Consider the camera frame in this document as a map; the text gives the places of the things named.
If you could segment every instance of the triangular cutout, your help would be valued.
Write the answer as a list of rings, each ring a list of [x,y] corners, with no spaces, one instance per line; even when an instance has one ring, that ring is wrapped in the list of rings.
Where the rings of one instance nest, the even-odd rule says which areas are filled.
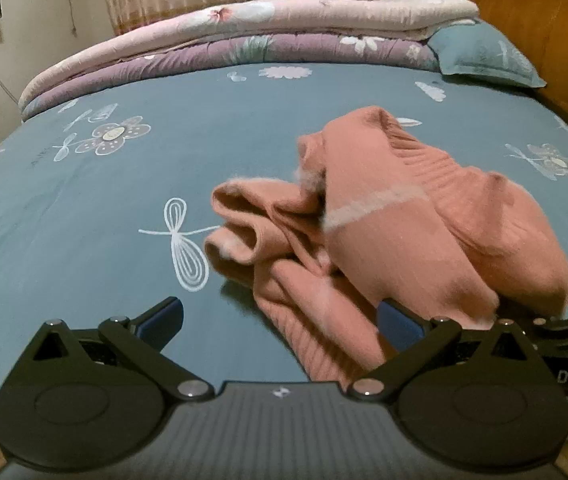
[[[520,348],[517,340],[513,337],[513,334],[504,333],[497,340],[496,345],[493,348],[491,355],[494,357],[502,357],[504,359],[515,359],[517,361],[525,361],[526,356]]]
[[[46,359],[59,359],[67,355],[68,351],[62,342],[62,338],[59,334],[53,332],[46,336],[33,359],[35,361],[44,361]]]

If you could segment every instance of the blue bed sheet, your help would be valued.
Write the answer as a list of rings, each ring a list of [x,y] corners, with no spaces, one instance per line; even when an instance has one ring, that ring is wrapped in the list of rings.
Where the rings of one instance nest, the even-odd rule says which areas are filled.
[[[462,165],[522,184],[568,256],[568,127],[534,99],[388,66],[233,72],[80,97],[0,145],[0,385],[44,320],[93,328],[167,296],[185,320],[164,354],[216,387],[307,380],[250,291],[209,271],[202,242],[220,222],[210,193],[232,176],[292,180],[297,137],[359,107],[379,105]]]

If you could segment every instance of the bed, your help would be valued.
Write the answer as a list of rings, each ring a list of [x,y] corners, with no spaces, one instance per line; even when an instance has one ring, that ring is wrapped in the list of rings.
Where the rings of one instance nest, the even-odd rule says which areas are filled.
[[[164,354],[215,387],[307,381],[251,291],[206,261],[203,240],[220,223],[210,194],[238,176],[293,180],[296,139],[360,107],[385,108],[458,163],[525,187],[568,256],[568,0],[553,0],[545,28],[523,26],[546,18],[545,0],[518,0],[517,16],[471,1],[545,88],[444,76],[425,38],[330,30],[181,38],[189,56],[157,43],[36,79],[24,124],[0,145],[0,386],[44,320],[91,328],[167,296],[185,320]]]

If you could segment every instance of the garment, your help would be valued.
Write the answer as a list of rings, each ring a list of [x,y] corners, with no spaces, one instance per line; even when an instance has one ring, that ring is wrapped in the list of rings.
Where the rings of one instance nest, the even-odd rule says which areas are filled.
[[[489,328],[498,294],[541,315],[568,305],[568,260],[525,189],[462,168],[379,107],[298,140],[299,184],[233,179],[205,251],[250,286],[312,380],[343,386],[395,354],[375,326],[393,298]]]

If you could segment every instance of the folded blanket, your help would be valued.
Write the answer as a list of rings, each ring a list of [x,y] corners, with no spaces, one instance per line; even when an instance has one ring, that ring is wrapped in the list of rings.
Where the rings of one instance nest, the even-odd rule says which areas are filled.
[[[33,99],[22,120],[88,93],[142,79],[247,63],[334,62],[403,66],[437,72],[433,51],[417,41],[337,34],[268,34],[156,52],[120,60],[64,81]]]
[[[237,34],[330,31],[419,41],[477,16],[478,8],[469,0],[257,0],[209,7],[132,30],[62,60],[27,85],[19,107],[23,111],[42,92],[94,67],[211,35],[220,40]]]
[[[568,260],[525,189],[463,168],[378,107],[300,137],[299,184],[233,179],[216,188],[225,224],[205,251],[250,286],[315,381],[343,386],[394,350],[375,307],[488,328],[498,294],[542,316],[568,305]]]

